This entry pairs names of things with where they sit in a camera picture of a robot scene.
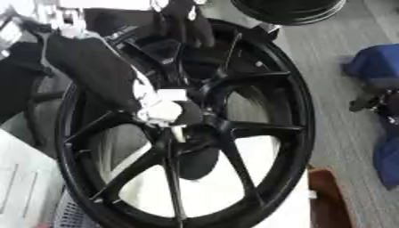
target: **rim lip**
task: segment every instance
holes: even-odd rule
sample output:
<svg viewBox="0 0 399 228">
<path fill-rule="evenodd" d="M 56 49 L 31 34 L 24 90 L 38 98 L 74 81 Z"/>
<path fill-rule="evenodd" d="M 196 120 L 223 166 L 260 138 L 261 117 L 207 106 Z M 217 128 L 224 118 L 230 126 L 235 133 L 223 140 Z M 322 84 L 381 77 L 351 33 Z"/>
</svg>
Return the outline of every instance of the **rim lip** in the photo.
<svg viewBox="0 0 399 228">
<path fill-rule="evenodd" d="M 333 4 L 331 7 L 327 8 L 327 10 L 321 12 L 320 10 L 310 10 L 309 12 L 293 11 L 288 12 L 282 16 L 275 16 L 262 8 L 254 8 L 252 6 L 249 6 L 245 4 L 245 0 L 232 0 L 232 4 L 237 7 L 237 9 L 239 9 L 241 12 L 247 14 L 249 17 L 253 17 L 263 22 L 277 25 L 299 26 L 327 20 L 328 18 L 334 16 L 344 7 L 344 5 L 346 4 L 346 0 L 340 0 Z"/>
<path fill-rule="evenodd" d="M 212 20 L 213 26 L 230 26 L 233 27 L 234 29 L 239 30 L 240 32 L 243 33 L 250 33 L 246 28 L 242 28 L 237 25 L 233 25 L 231 23 L 219 21 L 219 20 Z M 237 223 L 237 221 L 218 221 L 217 223 L 211 224 L 209 227 L 221 227 L 221 224 L 226 225 L 228 223 L 232 223 L 234 227 L 251 227 L 263 219 L 265 219 L 267 216 L 269 216 L 284 200 L 285 198 L 290 194 L 291 190 L 295 188 L 297 185 L 297 182 L 299 181 L 300 177 L 305 171 L 305 167 L 307 165 L 308 160 L 310 159 L 313 146 L 314 146 L 314 108 L 312 104 L 312 99 L 311 96 L 308 92 L 307 86 L 305 84 L 304 79 L 300 75 L 300 73 L 297 71 L 297 68 L 295 65 L 291 62 L 291 60 L 282 52 L 280 48 L 277 46 L 271 44 L 271 43 L 265 43 L 262 42 L 262 39 L 260 37 L 265 38 L 263 36 L 260 36 L 258 33 L 256 37 L 259 37 L 258 39 L 253 39 L 254 35 L 249 36 L 250 38 L 248 41 L 251 41 L 250 43 L 253 44 L 253 46 L 259 48 L 263 53 L 268 53 L 269 55 L 273 56 L 273 59 L 276 61 L 283 61 L 283 63 L 279 65 L 284 65 L 289 68 L 291 73 L 295 76 L 291 77 L 297 86 L 293 86 L 294 90 L 297 90 L 297 94 L 302 94 L 301 97 L 298 99 L 297 102 L 301 102 L 299 106 L 302 106 L 303 112 L 306 113 L 306 115 L 303 117 L 304 119 L 302 121 L 306 122 L 305 130 L 303 135 L 306 137 L 300 137 L 301 141 L 298 146 L 295 154 L 297 155 L 296 159 L 293 159 L 292 164 L 294 164 L 290 169 L 291 171 L 288 172 L 290 176 L 286 176 L 285 178 L 287 179 L 286 182 L 282 186 L 280 186 L 280 189 L 274 193 L 272 196 L 272 199 L 266 202 L 266 205 L 263 209 L 258 209 L 257 213 L 254 213 L 250 216 L 246 216 L 245 219 L 240 219 L 240 222 Z M 85 194 L 85 189 L 82 189 L 82 186 L 78 187 L 79 181 L 81 180 L 76 180 L 76 172 L 77 170 L 73 169 L 73 166 L 71 164 L 74 164 L 74 160 L 71 155 L 68 155 L 70 151 L 68 149 L 64 148 L 63 145 L 63 136 L 66 131 L 65 127 L 68 126 L 67 123 L 70 121 L 70 113 L 71 111 L 73 112 L 73 109 L 71 109 L 71 105 L 73 105 L 74 101 L 73 98 L 74 96 L 77 97 L 78 94 L 78 89 L 75 85 L 70 85 L 68 92 L 65 93 L 63 102 L 61 104 L 61 107 L 59 109 L 58 117 L 56 120 L 56 129 L 55 129 L 55 139 L 56 139 L 56 155 L 57 155 L 57 161 L 60 166 L 60 170 L 62 175 L 64 176 L 64 179 L 66 181 L 66 184 L 68 186 L 69 192 L 71 193 L 71 196 L 74 198 L 74 200 L 77 201 L 78 205 L 82 207 L 82 209 L 90 216 L 92 217 L 96 222 L 98 222 L 101 225 L 104 225 L 105 227 L 115 227 L 116 225 L 118 227 L 133 227 L 132 224 L 136 224 L 137 226 L 135 227 L 144 227 L 145 225 L 148 226 L 147 224 L 140 224 L 138 221 L 135 219 L 134 222 L 132 220 L 129 220 L 128 217 L 124 221 L 121 221 L 121 216 L 119 213 L 116 213 L 113 210 L 110 210 L 109 208 L 95 205 L 92 201 L 90 201 Z"/>
</svg>

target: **white paper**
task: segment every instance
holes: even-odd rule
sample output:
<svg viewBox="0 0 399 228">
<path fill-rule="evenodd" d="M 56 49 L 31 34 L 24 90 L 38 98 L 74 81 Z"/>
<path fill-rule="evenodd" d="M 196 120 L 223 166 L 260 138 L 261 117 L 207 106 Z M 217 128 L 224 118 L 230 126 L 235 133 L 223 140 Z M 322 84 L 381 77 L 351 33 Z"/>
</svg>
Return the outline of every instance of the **white paper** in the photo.
<svg viewBox="0 0 399 228">
<path fill-rule="evenodd" d="M 48 222 L 63 181 L 56 162 L 0 129 L 0 228 Z"/>
</svg>

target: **black wheel rim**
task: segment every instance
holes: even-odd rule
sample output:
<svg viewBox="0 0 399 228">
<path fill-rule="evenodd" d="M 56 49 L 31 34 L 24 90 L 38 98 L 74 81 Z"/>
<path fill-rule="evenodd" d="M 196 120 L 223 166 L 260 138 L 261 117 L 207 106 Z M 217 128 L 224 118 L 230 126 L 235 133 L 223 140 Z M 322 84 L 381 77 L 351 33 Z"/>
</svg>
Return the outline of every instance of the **black wheel rim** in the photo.
<svg viewBox="0 0 399 228">
<path fill-rule="evenodd" d="M 248 16 L 278 25 L 305 25 L 326 20 L 344 7 L 346 0 L 330 1 L 258 1 L 232 0 Z"/>
<path fill-rule="evenodd" d="M 211 129 L 212 134 L 217 135 L 217 140 L 222 141 L 223 143 L 220 144 L 226 149 L 223 153 L 230 158 L 239 174 L 246 197 L 220 212 L 187 218 L 180 201 L 179 186 L 175 181 L 174 158 L 178 154 L 174 152 L 176 150 L 164 150 L 170 146 L 169 131 L 148 128 L 134 121 L 130 114 L 120 110 L 107 110 L 93 117 L 90 123 L 82 124 L 82 107 L 87 105 L 86 98 L 90 94 L 85 94 L 72 85 L 64 97 L 57 119 L 58 161 L 71 195 L 90 217 L 104 227 L 226 227 L 229 225 L 251 227 L 269 216 L 285 200 L 303 174 L 314 144 L 313 105 L 303 78 L 289 58 L 277 46 L 266 41 L 267 38 L 262 34 L 217 20 L 212 20 L 212 25 L 216 39 L 222 44 L 230 44 L 230 47 L 224 52 L 224 60 L 218 63 L 215 70 L 214 75 L 218 79 L 202 80 L 205 81 L 205 85 L 196 90 L 193 95 L 194 101 L 196 96 L 202 98 L 200 107 L 207 113 L 204 115 L 204 120 L 187 129 L 196 134 L 198 129 L 202 130 L 205 126 L 206 129 Z M 122 50 L 125 53 L 134 52 L 140 60 L 145 61 L 145 64 L 159 66 L 161 63 L 140 48 L 142 45 L 156 44 L 157 40 L 162 40 L 157 36 L 149 36 L 147 29 L 128 31 L 111 43 L 113 45 L 123 43 L 126 50 L 123 50 L 125 48 Z M 263 72 L 247 72 L 244 76 L 238 74 L 229 77 L 231 56 L 237 48 L 254 53 L 267 67 L 262 69 Z M 187 82 L 191 86 L 200 84 L 201 80 L 197 78 L 181 75 L 182 66 L 184 68 L 184 64 L 192 60 L 180 58 L 182 55 L 179 52 L 175 53 L 177 53 L 175 55 L 177 61 L 172 61 L 172 63 L 177 64 L 169 62 L 170 65 L 159 68 L 157 75 L 160 77 L 157 77 L 155 84 L 162 87 L 186 86 Z M 289 123 L 281 123 L 287 121 L 286 118 L 275 119 L 273 124 L 261 125 L 234 122 L 223 117 L 224 97 L 233 88 L 261 84 L 265 85 L 263 88 L 266 92 L 273 91 L 273 88 L 283 90 L 282 94 L 289 105 L 287 114 Z M 90 162 L 92 151 L 87 149 L 85 140 L 91 135 L 121 124 L 132 124 L 143 129 L 149 136 L 149 140 L 153 140 L 153 147 L 146 156 L 140 157 L 121 175 L 105 184 L 97 174 L 88 172 L 95 168 Z M 279 138 L 281 148 L 268 175 L 256 187 L 248 176 L 232 139 L 257 134 L 273 135 Z M 175 218 L 172 219 L 132 208 L 118 198 L 118 191 L 128 180 L 159 162 L 167 167 L 168 183 L 172 191 L 175 210 Z"/>
</svg>

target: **gray carpet floor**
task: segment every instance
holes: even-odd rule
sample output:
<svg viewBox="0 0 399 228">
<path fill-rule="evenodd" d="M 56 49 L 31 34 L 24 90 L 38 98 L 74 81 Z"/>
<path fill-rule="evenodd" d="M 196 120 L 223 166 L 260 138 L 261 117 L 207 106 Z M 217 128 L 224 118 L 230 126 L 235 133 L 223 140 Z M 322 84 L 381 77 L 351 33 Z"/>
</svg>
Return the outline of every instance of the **gray carpet floor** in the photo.
<svg viewBox="0 0 399 228">
<path fill-rule="evenodd" d="M 317 139 L 312 164 L 333 170 L 355 227 L 399 227 L 399 190 L 387 191 L 377 178 L 372 150 L 383 132 L 372 113 L 348 111 L 348 103 L 360 93 L 360 87 L 359 82 L 342 75 L 339 63 L 365 47 L 398 42 L 397 8 L 397 0 L 349 0 L 329 20 L 284 27 L 277 41 L 297 64 L 313 95 Z M 64 87 L 65 80 L 58 79 L 46 86 Z M 56 107 L 57 102 L 50 102 L 38 109 L 43 123 L 53 121 Z M 3 126 L 31 142 L 24 127 L 21 117 Z M 44 127 L 51 135 L 52 125 Z M 51 146 L 44 151 L 53 154 Z"/>
</svg>

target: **wheel spoke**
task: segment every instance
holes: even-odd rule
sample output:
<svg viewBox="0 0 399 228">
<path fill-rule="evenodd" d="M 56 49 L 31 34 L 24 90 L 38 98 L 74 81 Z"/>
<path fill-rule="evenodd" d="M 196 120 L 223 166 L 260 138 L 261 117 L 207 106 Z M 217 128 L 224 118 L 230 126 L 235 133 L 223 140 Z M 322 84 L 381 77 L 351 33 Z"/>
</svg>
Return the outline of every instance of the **wheel spoke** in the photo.
<svg viewBox="0 0 399 228">
<path fill-rule="evenodd" d="M 235 32 L 235 36 L 232 39 L 232 45 L 230 46 L 229 50 L 227 51 L 227 54 L 224 57 L 224 61 L 222 62 L 222 64 L 220 65 L 220 67 L 216 71 L 216 74 L 219 77 L 226 77 L 227 76 L 227 72 L 228 72 L 229 67 L 230 67 L 230 62 L 232 61 L 232 55 L 234 54 L 234 50 L 235 50 L 238 42 L 241 40 L 241 38 L 242 38 L 242 33 Z"/>
<path fill-rule="evenodd" d="M 287 140 L 292 136 L 301 133 L 302 126 L 281 126 L 255 122 L 232 122 L 232 135 L 235 138 L 244 138 L 258 135 L 270 135 L 280 140 Z"/>
<path fill-rule="evenodd" d="M 164 143 L 158 142 L 138 160 L 115 176 L 104 188 L 94 194 L 93 201 L 110 198 L 116 200 L 122 187 L 150 167 L 161 164 L 164 154 Z"/>
<path fill-rule="evenodd" d="M 262 85 L 279 85 L 288 81 L 289 72 L 273 73 L 240 73 L 210 82 L 201 89 L 204 94 L 204 105 L 215 111 L 220 111 L 228 96 L 239 87 Z"/>
<path fill-rule="evenodd" d="M 175 220 L 179 228 L 183 228 L 187 216 L 184 212 L 182 195 L 180 193 L 179 184 L 179 160 L 177 151 L 173 148 L 172 141 L 167 146 L 167 156 L 165 157 L 165 173 L 167 175 L 167 183 L 169 185 L 170 196 L 172 198 L 173 209 L 175 211 Z"/>
<path fill-rule="evenodd" d="M 245 197 L 250 197 L 256 199 L 257 203 L 262 206 L 264 202 L 257 191 L 254 182 L 245 166 L 245 163 L 240 155 L 240 152 L 232 138 L 224 137 L 221 141 L 221 150 L 222 153 L 227 157 L 227 159 L 232 164 L 232 167 L 237 172 L 239 176 L 242 186 L 244 188 Z"/>
<path fill-rule="evenodd" d="M 158 61 L 154 56 L 151 54 L 145 52 L 142 48 L 138 47 L 137 44 L 134 43 L 134 41 L 128 39 L 124 43 L 125 45 L 125 50 L 128 51 L 129 53 L 132 53 L 132 56 L 138 56 L 140 59 L 148 62 L 150 65 L 154 66 L 156 68 L 156 71 L 161 73 L 162 79 L 164 81 L 167 81 L 167 73 L 164 69 L 164 66 L 160 61 Z"/>
<path fill-rule="evenodd" d="M 126 113 L 117 112 L 117 111 L 107 111 L 104 115 L 100 116 L 96 120 L 91 123 L 83 126 L 73 135 L 70 135 L 64 143 L 76 143 L 81 140 L 85 140 L 95 134 L 98 134 L 102 131 L 110 129 L 114 126 L 119 126 L 122 124 L 136 124 L 142 125 L 142 123 L 135 122 L 130 115 Z"/>
<path fill-rule="evenodd" d="M 171 86 L 186 86 L 182 66 L 183 50 L 184 46 L 180 43 L 177 44 L 176 48 L 172 50 L 172 56 L 163 62 L 163 67 Z"/>
</svg>

